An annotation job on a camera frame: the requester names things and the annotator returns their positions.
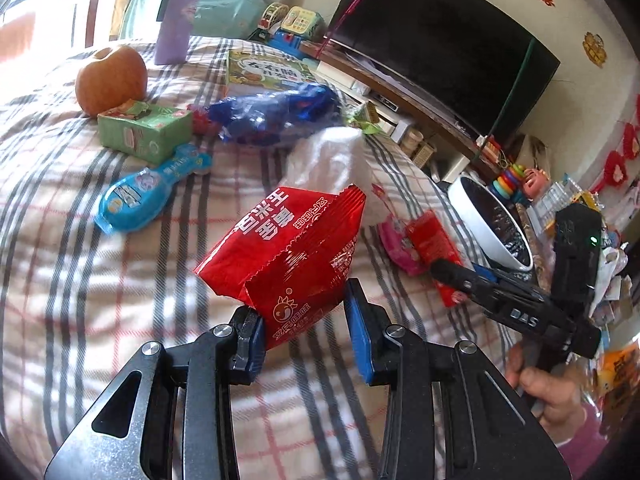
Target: pink string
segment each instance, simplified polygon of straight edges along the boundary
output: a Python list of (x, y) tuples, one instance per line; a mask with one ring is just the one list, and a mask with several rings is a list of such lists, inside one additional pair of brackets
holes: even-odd
[(362, 0), (354, 0), (349, 6), (349, 8), (344, 11), (344, 14), (340, 17), (340, 20), (338, 20), (338, 23), (335, 24), (335, 27), (332, 28), (332, 30), (327, 32), (326, 36), (324, 37), (324, 41), (322, 42), (322, 44), (320, 45), (320, 48), (318, 49), (318, 52), (316, 52), (316, 59), (320, 59), (320, 55), (322, 54), (322, 51), (326, 48), (326, 46), (331, 41), (331, 38), (334, 36), (334, 32), (338, 30), (338, 28), (344, 23), (344, 20), (347, 19), (347, 16), (349, 16), (356, 9), (356, 7), (361, 1)]

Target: red packet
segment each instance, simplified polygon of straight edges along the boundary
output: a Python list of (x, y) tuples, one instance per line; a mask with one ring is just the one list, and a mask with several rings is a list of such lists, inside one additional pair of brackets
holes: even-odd
[[(445, 258), (455, 264), (463, 265), (460, 255), (449, 239), (447, 232), (442, 227), (433, 211), (427, 211), (417, 220), (412, 221), (406, 227), (409, 240), (414, 244), (420, 257), (430, 266), (438, 258)], [(435, 283), (444, 306), (447, 308), (455, 306), (468, 298), (462, 292), (444, 285), (436, 280)]]
[(264, 318), (267, 348), (304, 332), (342, 301), (365, 195), (279, 187), (194, 272)]

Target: green string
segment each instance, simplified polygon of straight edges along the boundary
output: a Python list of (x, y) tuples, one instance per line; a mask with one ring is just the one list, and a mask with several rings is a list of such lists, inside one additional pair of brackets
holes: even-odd
[(494, 125), (489, 130), (489, 133), (485, 137), (484, 142), (482, 143), (482, 146), (480, 146), (480, 149), (476, 152), (476, 154), (474, 155), (474, 158), (471, 159), (471, 162), (475, 162), (476, 160), (478, 160), (480, 158), (480, 154), (482, 153), (482, 150), (484, 150), (484, 147), (489, 142), (489, 138), (494, 134), (494, 131), (495, 131), (496, 127), (498, 126), (498, 123), (500, 122), (500, 120), (502, 120), (502, 116), (504, 115), (504, 111), (507, 109), (507, 106), (509, 105), (509, 102), (511, 102), (511, 98), (513, 97), (513, 92), (515, 91), (516, 86), (518, 86), (518, 83), (519, 83), (520, 79), (522, 78), (522, 74), (524, 72), (525, 67), (529, 63), (529, 59), (531, 59), (531, 53), (533, 52), (533, 46), (534, 46), (535, 43), (536, 43), (536, 38), (531, 37), (531, 40), (529, 41), (529, 46), (527, 47), (527, 53), (524, 55), (524, 59), (522, 60), (522, 63), (520, 65), (520, 70), (518, 70), (518, 75), (516, 76), (516, 79), (513, 82), (513, 85), (511, 86), (511, 90), (509, 91), (509, 95), (507, 95), (507, 98), (504, 100), (504, 104), (502, 105), (502, 108), (500, 110), (500, 113), (498, 114), (497, 119), (494, 121)]

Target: white plastic bag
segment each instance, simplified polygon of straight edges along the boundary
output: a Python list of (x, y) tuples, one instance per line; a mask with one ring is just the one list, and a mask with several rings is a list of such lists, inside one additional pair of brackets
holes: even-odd
[(300, 140), (289, 153), (281, 186), (340, 193), (349, 184), (367, 196), (362, 226), (385, 221), (389, 212), (371, 189), (371, 169), (364, 157), (362, 131), (345, 126), (327, 128)]

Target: purple tumbler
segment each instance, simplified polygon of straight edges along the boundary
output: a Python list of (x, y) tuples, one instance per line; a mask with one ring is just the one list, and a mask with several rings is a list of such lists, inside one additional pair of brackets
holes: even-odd
[(162, 0), (158, 9), (160, 32), (156, 43), (156, 65), (184, 63), (198, 0)]

